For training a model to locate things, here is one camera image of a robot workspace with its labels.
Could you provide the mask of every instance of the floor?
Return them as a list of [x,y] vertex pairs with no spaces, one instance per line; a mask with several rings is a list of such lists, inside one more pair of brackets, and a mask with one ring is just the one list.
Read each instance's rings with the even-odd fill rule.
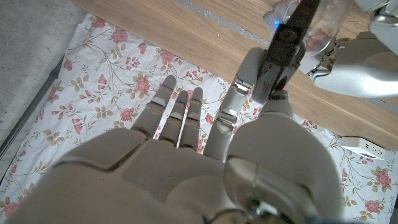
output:
[[[69,0],[0,1],[0,144],[65,53],[85,14]],[[1,177],[43,103],[0,161]]]

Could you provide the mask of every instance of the rose pattern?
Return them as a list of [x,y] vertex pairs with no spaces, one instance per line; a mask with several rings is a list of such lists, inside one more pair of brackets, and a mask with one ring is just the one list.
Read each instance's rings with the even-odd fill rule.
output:
[[[48,101],[37,116],[38,122],[22,142],[0,185],[0,195],[3,195],[0,222],[18,208],[28,183],[36,182],[41,176],[39,172],[46,172],[53,157],[58,158],[107,130],[130,128],[167,75],[174,75],[178,80],[173,91],[175,98],[183,90],[189,95],[197,86],[204,90],[198,152],[204,150],[214,115],[230,83],[95,16],[88,18],[83,22],[88,28],[87,34],[77,31],[79,38],[72,40],[70,46],[73,47],[65,54],[59,75],[61,82],[51,89]],[[91,40],[81,43],[81,37]],[[234,133],[260,114],[261,105],[249,100],[244,105]],[[307,119],[298,116],[294,119],[319,137],[331,153],[341,175],[346,222],[354,219],[354,222],[388,223],[390,208],[394,207],[398,193],[394,167],[398,155],[386,152],[385,161],[361,157],[343,149],[330,131]]]
[[211,114],[207,114],[205,119],[206,119],[206,122],[209,124],[214,123],[214,117]]
[[368,200],[365,202],[365,207],[369,212],[379,212],[379,205],[376,201]]
[[120,117],[122,121],[130,121],[132,119],[132,111],[126,108],[120,112]]
[[104,19],[101,19],[101,18],[99,18],[99,17],[95,17],[95,20],[92,22],[92,26],[93,27],[95,27],[95,28],[100,28],[100,29],[102,29],[102,28],[104,28],[105,27],[105,20]]
[[145,42],[142,42],[141,44],[138,45],[138,49],[141,54],[144,54],[145,51],[147,50],[147,44]]
[[66,59],[65,63],[63,64],[63,68],[68,71],[72,71],[72,69],[73,69],[72,61],[69,59]]
[[160,53],[160,56],[162,57],[162,60],[167,63],[172,63],[174,61],[174,57],[175,57],[174,54],[172,54],[166,50],[162,51]]
[[127,32],[124,29],[116,29],[112,34],[113,42],[121,43],[127,40]]
[[81,130],[83,129],[83,125],[82,124],[75,124],[73,125],[73,127],[75,128],[75,131],[77,134],[81,133]]
[[55,94],[56,92],[57,92],[57,88],[52,87],[52,88],[51,88],[51,91],[50,91],[49,98],[47,99],[47,101],[50,102],[51,104],[52,104],[55,100],[59,99],[59,96],[58,96],[57,94]]
[[136,89],[140,93],[145,93],[149,90],[149,82],[145,78],[140,78],[139,81],[136,83]]
[[17,212],[18,208],[19,204],[15,202],[11,202],[6,207],[4,207],[3,212],[6,218],[11,218]]
[[376,176],[376,180],[378,183],[380,183],[383,187],[387,187],[388,185],[391,184],[391,178],[388,176],[387,173],[385,172],[380,172]]

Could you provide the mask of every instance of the robotic hand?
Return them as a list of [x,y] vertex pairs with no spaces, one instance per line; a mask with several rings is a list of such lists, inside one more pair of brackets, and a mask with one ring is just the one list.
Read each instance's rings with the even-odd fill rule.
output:
[[[153,139],[175,86],[169,76],[131,129],[113,129],[63,156],[9,223],[338,222],[342,204],[333,161],[292,119],[283,90],[300,65],[302,41],[318,4],[300,3],[267,52],[249,51],[204,155],[196,152],[200,88],[193,92],[185,124],[188,95],[182,91],[159,141]],[[253,85],[252,97],[265,105],[231,141]]]

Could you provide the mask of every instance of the pink rose print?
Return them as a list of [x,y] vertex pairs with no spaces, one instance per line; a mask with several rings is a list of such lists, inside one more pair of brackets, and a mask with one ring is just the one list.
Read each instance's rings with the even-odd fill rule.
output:
[[104,28],[105,27],[105,20],[99,18],[99,17],[95,17],[95,20],[92,23],[93,27],[95,28]]
[[368,212],[378,212],[379,211],[379,204],[373,200],[368,200],[365,202],[365,207]]
[[387,187],[389,184],[391,184],[391,178],[385,172],[380,172],[376,176],[376,181],[379,182],[383,187]]
[[132,119],[132,111],[129,108],[126,108],[120,112],[120,117],[122,121],[130,121]]
[[66,70],[68,70],[68,71],[72,71],[72,61],[71,60],[69,60],[69,59],[67,59],[66,61],[65,61],[65,63],[63,64],[63,68],[64,69],[66,69]]
[[192,99],[193,91],[192,91],[192,90],[187,90],[187,93],[188,93],[187,109],[189,109],[189,105],[191,104],[191,99]]
[[112,34],[113,42],[121,43],[127,40],[127,32],[124,29],[116,29]]
[[18,208],[19,204],[15,202],[11,202],[7,206],[5,206],[3,212],[6,215],[6,218],[11,218],[15,214]]
[[11,168],[11,173],[12,173],[12,174],[15,174],[16,171],[17,171],[17,165],[14,165],[14,166]]
[[214,123],[214,117],[211,114],[207,114],[206,115],[206,122],[209,124],[213,124]]
[[104,84],[104,85],[106,84],[106,79],[105,79],[104,74],[101,74],[101,76],[99,77],[98,83]]
[[144,54],[145,51],[147,50],[147,44],[145,42],[142,42],[141,44],[138,45],[138,49],[141,54]]
[[137,90],[144,94],[146,91],[149,90],[149,82],[148,80],[146,80],[145,78],[140,78],[139,81],[136,83],[136,88]]
[[174,60],[174,57],[175,57],[174,54],[172,54],[166,50],[162,51],[162,53],[160,53],[160,56],[162,57],[162,60],[167,63],[172,63]]
[[59,99],[58,95],[55,94],[56,92],[57,92],[57,88],[55,88],[55,87],[51,88],[49,98],[47,99],[47,101],[50,102],[51,104],[54,102],[54,100]]
[[201,141],[198,141],[198,152],[203,152],[205,147],[201,144]]
[[347,178],[345,178],[345,177],[347,177],[346,169],[343,169],[343,174],[342,174],[341,176],[342,176],[342,178],[341,178],[341,181],[342,181],[342,182],[344,182],[344,181],[347,180]]
[[131,57],[127,57],[126,58],[126,64],[128,64],[128,63],[130,63],[131,62]]
[[35,119],[35,123],[37,123],[37,122],[39,121],[39,119],[40,119],[40,120],[43,120],[43,119],[44,119],[44,111],[41,111],[41,112],[39,113],[39,115],[37,115],[37,117],[36,117],[36,119]]
[[137,68],[139,64],[140,64],[139,61],[136,60],[135,62],[133,62],[131,64],[131,66],[133,66],[134,68]]
[[83,125],[82,124],[75,124],[73,125],[73,127],[75,128],[75,131],[77,134],[81,133],[81,130],[83,129]]

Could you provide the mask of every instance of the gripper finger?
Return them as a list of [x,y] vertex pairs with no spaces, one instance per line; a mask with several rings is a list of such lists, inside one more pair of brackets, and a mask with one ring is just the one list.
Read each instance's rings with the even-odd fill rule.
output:
[[159,136],[160,141],[166,140],[170,145],[173,145],[173,147],[177,146],[187,102],[188,93],[186,91],[181,91],[180,94],[178,94],[170,116],[164,124],[163,130]]
[[198,87],[193,91],[190,106],[188,108],[187,118],[180,138],[180,148],[187,147],[193,150],[198,148],[200,113],[203,90]]
[[174,86],[175,77],[173,75],[167,76],[131,129],[144,133],[147,138],[153,138],[160,119],[162,119],[164,109],[173,93]]

